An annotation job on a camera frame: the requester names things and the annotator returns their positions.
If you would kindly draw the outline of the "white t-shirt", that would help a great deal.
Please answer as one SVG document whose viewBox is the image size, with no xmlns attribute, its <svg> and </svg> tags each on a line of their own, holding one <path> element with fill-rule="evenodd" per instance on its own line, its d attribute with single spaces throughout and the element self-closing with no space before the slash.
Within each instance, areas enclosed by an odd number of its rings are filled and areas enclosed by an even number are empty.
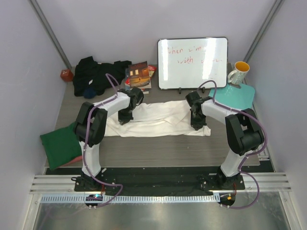
<svg viewBox="0 0 307 230">
<path fill-rule="evenodd" d="M 190 106 L 185 100 L 166 103 L 142 103 L 133 111 L 133 120 L 121 125 L 118 115 L 107 119 L 106 137 L 162 137 L 210 136 L 211 130 L 203 126 L 195 130 L 190 126 Z"/>
</svg>

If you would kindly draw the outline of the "brown Edward Tulane book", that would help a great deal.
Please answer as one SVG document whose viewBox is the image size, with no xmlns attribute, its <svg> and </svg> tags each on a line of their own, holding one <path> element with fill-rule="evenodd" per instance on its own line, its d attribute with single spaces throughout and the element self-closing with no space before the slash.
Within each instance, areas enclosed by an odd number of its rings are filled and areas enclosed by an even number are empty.
<svg viewBox="0 0 307 230">
<path fill-rule="evenodd" d="M 147 61 L 128 66 L 130 87 L 140 89 L 151 88 L 151 78 Z"/>
</svg>

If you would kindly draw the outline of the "red Treehouse book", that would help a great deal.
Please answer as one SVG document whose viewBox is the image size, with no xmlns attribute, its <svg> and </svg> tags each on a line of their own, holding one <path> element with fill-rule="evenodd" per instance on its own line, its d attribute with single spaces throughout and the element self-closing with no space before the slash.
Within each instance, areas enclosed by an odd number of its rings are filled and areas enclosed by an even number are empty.
<svg viewBox="0 0 307 230">
<path fill-rule="evenodd" d="M 152 78 L 152 76 L 153 76 L 153 74 L 155 73 L 157 67 L 152 66 L 152 65 L 148 65 L 148 69 L 149 69 L 150 78 Z"/>
</svg>

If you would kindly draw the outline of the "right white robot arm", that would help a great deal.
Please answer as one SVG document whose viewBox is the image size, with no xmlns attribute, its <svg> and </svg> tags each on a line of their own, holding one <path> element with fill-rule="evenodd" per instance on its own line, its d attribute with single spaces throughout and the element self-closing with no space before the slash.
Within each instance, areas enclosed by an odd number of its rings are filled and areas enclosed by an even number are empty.
<svg viewBox="0 0 307 230">
<path fill-rule="evenodd" d="M 195 130 L 207 125 L 208 116 L 225 125 L 230 150 L 217 170 L 215 183 L 222 189 L 232 187 L 240 175 L 244 158 L 265 142 L 254 111 L 250 108 L 237 110 L 212 97 L 202 98 L 197 91 L 189 93 L 186 101 L 190 106 L 190 126 Z"/>
</svg>

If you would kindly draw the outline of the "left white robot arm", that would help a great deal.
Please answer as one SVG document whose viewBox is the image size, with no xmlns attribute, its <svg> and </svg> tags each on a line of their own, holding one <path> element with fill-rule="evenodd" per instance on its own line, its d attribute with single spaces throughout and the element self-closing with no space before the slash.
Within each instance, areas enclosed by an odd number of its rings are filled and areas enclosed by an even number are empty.
<svg viewBox="0 0 307 230">
<path fill-rule="evenodd" d="M 83 151 L 82 173 L 71 179 L 75 182 L 75 191 L 97 191 L 102 187 L 99 146 L 105 136 L 107 119 L 117 114 L 120 125 L 130 122 L 132 111 L 143 98 L 141 89 L 121 89 L 103 101 L 81 105 L 73 129 Z"/>
</svg>

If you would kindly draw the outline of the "dark blue cloth ball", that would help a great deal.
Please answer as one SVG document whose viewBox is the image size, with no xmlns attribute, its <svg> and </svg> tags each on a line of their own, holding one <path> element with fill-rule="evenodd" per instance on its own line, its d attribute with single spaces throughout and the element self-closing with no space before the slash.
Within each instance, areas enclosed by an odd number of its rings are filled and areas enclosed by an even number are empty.
<svg viewBox="0 0 307 230">
<path fill-rule="evenodd" d="M 96 97 L 96 92 L 93 88 L 89 87 L 89 88 L 86 88 L 83 92 L 83 97 L 85 99 L 92 99 L 94 97 Z"/>
</svg>

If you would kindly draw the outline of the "teal cutting board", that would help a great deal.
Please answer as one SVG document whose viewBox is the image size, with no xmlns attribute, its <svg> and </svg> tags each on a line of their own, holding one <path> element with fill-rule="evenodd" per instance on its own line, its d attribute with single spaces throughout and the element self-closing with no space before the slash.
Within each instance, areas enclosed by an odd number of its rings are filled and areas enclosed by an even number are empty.
<svg viewBox="0 0 307 230">
<path fill-rule="evenodd" d="M 252 107 L 255 96 L 255 89 L 246 84 L 227 84 L 224 88 L 218 88 L 215 94 L 215 101 L 238 110 Z"/>
</svg>

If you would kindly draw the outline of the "black t-shirt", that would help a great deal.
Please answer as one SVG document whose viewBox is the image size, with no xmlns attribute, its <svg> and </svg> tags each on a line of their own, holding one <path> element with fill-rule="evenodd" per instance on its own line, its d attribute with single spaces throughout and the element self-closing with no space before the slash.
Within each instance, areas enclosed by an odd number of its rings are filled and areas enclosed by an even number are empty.
<svg viewBox="0 0 307 230">
<path fill-rule="evenodd" d="M 131 65 L 132 62 L 116 61 L 112 63 L 102 63 L 94 61 L 93 57 L 86 57 L 79 61 L 75 68 L 75 75 L 72 80 L 74 86 L 74 95 L 76 97 L 83 97 L 83 92 L 86 88 L 93 88 L 96 95 L 104 94 L 107 88 L 111 88 L 111 83 L 106 75 L 109 74 L 114 77 L 113 84 L 121 84 L 125 79 L 125 69 Z"/>
</svg>

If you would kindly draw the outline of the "white mug yellow inside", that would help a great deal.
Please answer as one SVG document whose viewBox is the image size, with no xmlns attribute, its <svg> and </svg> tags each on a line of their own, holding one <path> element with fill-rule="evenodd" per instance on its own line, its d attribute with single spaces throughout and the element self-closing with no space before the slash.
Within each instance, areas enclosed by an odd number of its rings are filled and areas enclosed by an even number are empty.
<svg viewBox="0 0 307 230">
<path fill-rule="evenodd" d="M 239 85 L 243 82 L 247 73 L 250 70 L 250 66 L 248 63 L 244 61 L 238 61 L 234 64 L 233 70 L 228 74 L 227 80 L 228 83 L 233 85 Z"/>
</svg>

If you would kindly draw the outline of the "white whiteboard with writing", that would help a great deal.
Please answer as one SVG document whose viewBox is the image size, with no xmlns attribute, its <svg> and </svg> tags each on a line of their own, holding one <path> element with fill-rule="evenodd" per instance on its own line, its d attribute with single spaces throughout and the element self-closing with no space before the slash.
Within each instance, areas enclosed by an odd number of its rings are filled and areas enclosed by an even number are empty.
<svg viewBox="0 0 307 230">
<path fill-rule="evenodd" d="M 162 90 L 223 88 L 227 84 L 228 39 L 226 37 L 160 39 L 158 86 Z"/>
</svg>

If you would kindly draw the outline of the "folded pink t-shirt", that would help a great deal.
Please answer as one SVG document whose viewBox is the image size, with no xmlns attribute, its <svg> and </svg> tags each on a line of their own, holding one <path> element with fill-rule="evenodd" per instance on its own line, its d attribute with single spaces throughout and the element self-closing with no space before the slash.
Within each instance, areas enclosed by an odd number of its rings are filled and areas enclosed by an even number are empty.
<svg viewBox="0 0 307 230">
<path fill-rule="evenodd" d="M 68 166 L 68 165 L 73 164 L 73 163 L 76 163 L 76 162 L 79 162 L 79 161 L 82 161 L 82 159 L 83 159 L 82 156 L 78 156 L 78 157 L 72 159 L 71 161 L 69 161 L 68 163 L 64 164 L 63 167 Z"/>
</svg>

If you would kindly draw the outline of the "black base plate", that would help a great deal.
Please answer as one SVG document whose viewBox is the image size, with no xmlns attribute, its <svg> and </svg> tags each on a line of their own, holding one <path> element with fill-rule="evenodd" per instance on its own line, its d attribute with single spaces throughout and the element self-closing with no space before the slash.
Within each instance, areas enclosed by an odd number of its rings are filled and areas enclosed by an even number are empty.
<svg viewBox="0 0 307 230">
<path fill-rule="evenodd" d="M 47 175 L 70 175 L 76 192 L 105 192 L 113 196 L 200 196 L 214 190 L 236 192 L 245 189 L 242 175 L 229 182 L 219 167 L 132 167 L 106 168 L 98 175 L 104 185 L 85 176 L 80 168 L 46 170 Z"/>
</svg>

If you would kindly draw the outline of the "right aluminium frame post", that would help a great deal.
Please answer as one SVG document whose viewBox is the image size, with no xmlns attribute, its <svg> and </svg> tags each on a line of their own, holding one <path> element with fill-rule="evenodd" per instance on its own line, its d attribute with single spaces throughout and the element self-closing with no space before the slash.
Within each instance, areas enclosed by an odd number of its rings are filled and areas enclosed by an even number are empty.
<svg viewBox="0 0 307 230">
<path fill-rule="evenodd" d="M 271 6 L 269 12 L 264 18 L 263 23 L 261 24 L 256 36 L 254 37 L 251 46 L 248 49 L 247 54 L 245 55 L 243 61 L 248 63 L 253 56 L 254 52 L 257 49 L 257 46 L 260 44 L 261 40 L 264 38 L 266 32 L 268 31 L 270 25 L 272 24 L 274 18 L 278 14 L 280 8 L 282 7 L 285 0 L 275 0 Z"/>
</svg>

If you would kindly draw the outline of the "aluminium frame post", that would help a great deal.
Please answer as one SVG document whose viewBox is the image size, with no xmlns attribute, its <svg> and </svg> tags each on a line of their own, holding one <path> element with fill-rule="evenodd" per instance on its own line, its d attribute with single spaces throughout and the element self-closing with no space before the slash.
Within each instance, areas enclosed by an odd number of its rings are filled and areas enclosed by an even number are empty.
<svg viewBox="0 0 307 230">
<path fill-rule="evenodd" d="M 253 56 L 254 52 L 257 49 L 257 46 L 260 44 L 261 40 L 264 38 L 266 32 L 268 31 L 270 25 L 272 24 L 274 18 L 278 14 L 280 8 L 282 7 L 285 0 L 275 0 L 271 6 L 269 12 L 264 18 L 263 23 L 261 24 L 256 36 L 254 37 L 251 46 L 248 49 L 247 54 L 245 55 L 243 61 L 248 63 Z"/>
<path fill-rule="evenodd" d="M 37 15 L 41 25 L 46 31 L 46 34 L 50 38 L 53 46 L 55 47 L 56 51 L 58 52 L 59 56 L 61 57 L 62 61 L 64 62 L 66 68 L 72 69 L 72 65 L 66 56 L 61 44 L 59 43 L 50 23 L 48 22 L 44 12 L 42 11 L 39 3 L 36 0 L 29 0 L 29 4 L 31 5 L 34 13 Z"/>
</svg>

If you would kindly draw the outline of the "left aluminium frame post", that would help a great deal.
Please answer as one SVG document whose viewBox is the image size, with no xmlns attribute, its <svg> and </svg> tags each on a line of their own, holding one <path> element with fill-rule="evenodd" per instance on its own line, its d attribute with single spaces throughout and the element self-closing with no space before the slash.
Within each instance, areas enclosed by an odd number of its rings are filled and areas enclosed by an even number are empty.
<svg viewBox="0 0 307 230">
<path fill-rule="evenodd" d="M 61 57 L 62 61 L 64 62 L 66 68 L 72 69 L 72 65 L 66 56 L 61 44 L 59 43 L 50 23 L 48 22 L 44 12 L 42 11 L 39 3 L 36 0 L 29 0 L 29 4 L 31 5 L 34 13 L 37 15 L 41 25 L 46 31 L 46 34 L 50 38 L 53 46 L 55 47 L 56 51 L 58 52 L 59 56 Z"/>
</svg>

